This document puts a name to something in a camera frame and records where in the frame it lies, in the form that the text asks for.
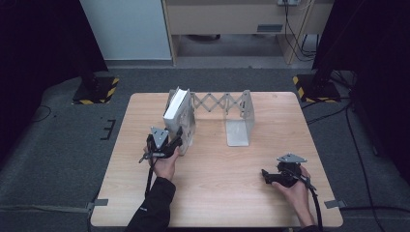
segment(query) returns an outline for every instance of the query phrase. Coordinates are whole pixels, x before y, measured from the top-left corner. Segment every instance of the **hazard tape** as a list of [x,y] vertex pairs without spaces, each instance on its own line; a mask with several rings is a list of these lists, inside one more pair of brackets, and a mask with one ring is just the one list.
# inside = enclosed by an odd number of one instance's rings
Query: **hazard tape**
[[84,99],[84,100],[79,100],[79,101],[73,101],[73,104],[108,103],[111,100],[112,95],[115,92],[115,89],[117,88],[117,83],[118,83],[119,80],[120,80],[120,78],[114,78],[112,80],[111,87],[108,90],[108,92],[106,93],[105,99],[100,99],[100,100],[87,100],[87,99]]
[[301,102],[338,102],[339,101],[339,100],[330,99],[330,98],[308,98],[305,95],[304,88],[302,87],[298,76],[293,76],[293,83],[296,86],[296,90],[298,91]]

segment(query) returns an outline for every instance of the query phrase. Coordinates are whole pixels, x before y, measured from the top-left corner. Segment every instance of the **gray tape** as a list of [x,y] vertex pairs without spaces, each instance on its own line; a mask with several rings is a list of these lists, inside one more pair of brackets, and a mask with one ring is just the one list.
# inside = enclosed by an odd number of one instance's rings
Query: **gray tape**
[[108,205],[108,199],[96,199],[94,201],[95,206],[107,206]]
[[343,208],[343,207],[346,207],[346,206],[347,206],[347,205],[346,205],[346,202],[344,202],[344,200],[339,200],[339,201],[337,201],[337,200],[325,201],[325,205],[326,205],[326,208],[328,208],[328,209],[332,209],[332,208],[334,208],[334,207]]

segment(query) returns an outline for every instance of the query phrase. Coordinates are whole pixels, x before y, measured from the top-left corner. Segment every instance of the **black cable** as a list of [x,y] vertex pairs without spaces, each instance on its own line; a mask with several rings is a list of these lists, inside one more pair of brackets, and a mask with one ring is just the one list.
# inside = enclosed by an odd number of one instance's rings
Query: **black cable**
[[88,210],[86,208],[65,207],[65,206],[50,206],[50,205],[0,206],[0,211],[43,211],[43,212],[73,213],[73,214],[88,213]]
[[331,113],[331,114],[328,114],[328,115],[321,116],[321,117],[319,117],[319,118],[315,118],[315,119],[309,120],[309,121],[307,121],[307,124],[310,125],[310,124],[316,123],[316,122],[318,122],[318,121],[320,121],[320,120],[323,120],[323,119],[325,119],[325,118],[329,118],[329,117],[331,117],[331,116],[337,115],[338,113],[340,113],[340,112],[342,112],[343,110],[345,110],[346,108],[348,108],[351,103],[352,103],[352,102],[348,103],[348,104],[347,104],[346,106],[344,106],[342,109],[340,109],[340,110],[338,110],[338,111],[336,111],[336,112],[334,112],[334,113]]
[[147,197],[148,194],[150,193],[151,183],[152,183],[153,174],[154,174],[154,167],[155,167],[155,164],[157,163],[157,161],[158,161],[158,159],[156,159],[155,162],[154,162],[154,158],[151,156],[151,158],[150,158],[150,170],[148,171],[147,186],[145,188],[145,197]]
[[323,231],[322,213],[320,212],[319,201],[317,200],[317,194],[314,192],[313,188],[308,188],[310,190],[311,196],[313,197],[314,207],[316,208],[317,214],[317,227],[319,231]]
[[305,105],[305,106],[301,107],[301,109],[308,108],[309,106],[312,106],[312,105],[317,104],[317,103],[319,103],[319,101],[312,102],[312,103],[310,103],[310,104],[308,104],[308,105]]
[[355,145],[355,149],[356,149],[356,152],[357,152],[357,155],[358,155],[358,158],[359,158],[359,161],[360,161],[360,165],[361,165],[361,168],[362,168],[362,171],[363,171],[363,175],[364,175],[364,178],[365,178],[367,196],[368,196],[368,201],[370,203],[370,209],[373,212],[374,219],[376,220],[377,225],[379,226],[380,230],[385,232],[383,226],[381,225],[381,223],[379,221],[379,218],[377,217],[376,211],[374,209],[373,198],[371,197],[370,187],[368,185],[368,179],[367,179],[367,174],[366,174],[366,170],[365,170],[365,165],[363,163],[362,155],[359,151],[359,147],[358,147],[358,144],[356,142],[356,138],[355,138],[355,135],[353,133],[352,127],[350,125],[349,114],[348,114],[348,108],[349,108],[350,104],[351,104],[351,102],[345,108],[345,116],[346,116],[347,126],[349,128],[350,135],[352,136],[353,143]]
[[[305,46],[305,42],[306,42],[306,40],[307,40],[307,38],[308,38],[308,35],[305,35],[304,36],[304,39],[302,40],[302,45],[301,45],[301,50],[303,51],[303,52],[307,52],[307,53],[313,53],[313,54],[311,54],[311,56],[313,56],[313,55],[316,55],[316,51],[314,50],[314,51],[307,51],[307,50],[304,50],[304,46]],[[316,39],[316,50],[317,50],[317,47],[319,46],[319,37],[317,37],[317,39]]]
[[353,86],[351,84],[349,84],[349,82],[344,78],[344,76],[341,74],[341,72],[339,71],[332,71],[335,75],[337,75],[337,77],[340,79],[334,79],[331,77],[332,81],[335,81],[337,83],[339,83],[340,85],[346,87],[349,91],[352,90]]
[[283,3],[284,3],[284,10],[285,10],[284,37],[285,37],[287,43],[288,43],[289,46],[292,48],[292,51],[293,51],[293,53],[295,54],[295,56],[296,56],[296,58],[297,58],[298,60],[303,61],[303,62],[308,62],[308,61],[314,60],[314,58],[308,59],[308,60],[303,60],[303,59],[301,59],[301,58],[298,56],[298,54],[297,54],[297,52],[296,52],[296,50],[295,50],[295,47],[294,47],[294,46],[290,43],[290,41],[288,40],[288,38],[287,38],[287,27],[289,27],[289,29],[290,29],[290,31],[291,31],[293,37],[295,38],[296,46],[301,50],[302,54],[303,54],[305,57],[308,57],[308,58],[312,57],[312,55],[306,55],[306,54],[304,54],[303,50],[301,49],[301,47],[300,47],[300,45],[299,45],[299,42],[298,42],[298,39],[296,38],[296,35],[295,35],[295,33],[293,32],[292,27],[290,26],[290,23],[289,23],[289,20],[288,20],[288,15],[289,15],[289,5],[288,5],[288,2],[287,2],[287,1],[283,1]]
[[[373,208],[375,210],[391,210],[391,211],[401,211],[404,213],[410,214],[410,210],[403,209],[403,208],[398,208],[398,207],[392,207],[392,206],[374,206]],[[361,211],[361,210],[371,210],[371,206],[360,206],[360,207],[344,207],[340,208],[341,211]]]
[[[96,194],[94,194],[94,197],[91,200],[92,203],[96,202],[96,199],[99,196],[99,194],[100,194],[100,190],[98,190],[96,192]],[[90,212],[88,213],[88,217],[87,217],[87,231],[88,232],[91,232],[91,215],[92,215],[92,213],[93,213],[93,210],[90,210]]]
[[48,116],[50,116],[50,114],[51,114],[51,108],[50,108],[50,107],[48,107],[48,106],[46,106],[46,105],[43,105],[43,104],[40,105],[39,108],[40,108],[40,107],[44,107],[44,108],[48,109],[48,113],[47,113],[47,115],[45,115],[45,117],[43,117],[42,119],[32,120],[32,121],[31,121],[32,123],[39,123],[39,122],[41,122],[42,120],[48,118]]
[[355,86],[358,75],[357,75],[355,72],[353,72],[353,71],[351,71],[351,73],[353,74],[352,84],[351,84],[351,85],[352,85],[352,86]]

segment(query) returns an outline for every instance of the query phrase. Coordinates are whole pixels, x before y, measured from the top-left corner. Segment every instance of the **hand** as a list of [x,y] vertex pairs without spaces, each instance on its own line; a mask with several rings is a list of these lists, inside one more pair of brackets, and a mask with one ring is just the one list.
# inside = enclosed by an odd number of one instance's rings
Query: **hand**
[[[307,170],[302,166],[301,171],[302,175],[310,178]],[[304,183],[298,181],[293,187],[286,188],[278,182],[272,182],[272,186],[284,195],[287,202],[295,210],[302,228],[314,224],[314,219],[308,206],[308,188]]]
[[167,179],[168,181],[172,181],[172,177],[174,177],[175,173],[175,162],[177,158],[179,157],[179,147],[176,147],[174,150],[174,154],[172,157],[167,158],[167,159],[158,159],[154,158],[153,162],[155,164],[154,166],[154,172],[157,175],[157,177],[163,177]]

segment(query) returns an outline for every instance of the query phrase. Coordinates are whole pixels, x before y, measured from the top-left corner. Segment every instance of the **black curtain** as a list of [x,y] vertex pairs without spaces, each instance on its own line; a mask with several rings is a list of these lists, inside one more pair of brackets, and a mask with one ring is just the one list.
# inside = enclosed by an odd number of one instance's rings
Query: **black curtain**
[[0,0],[0,163],[30,123],[44,90],[107,71],[77,0]]
[[410,184],[409,13],[409,1],[336,0],[313,68],[357,74],[356,112],[377,155]]

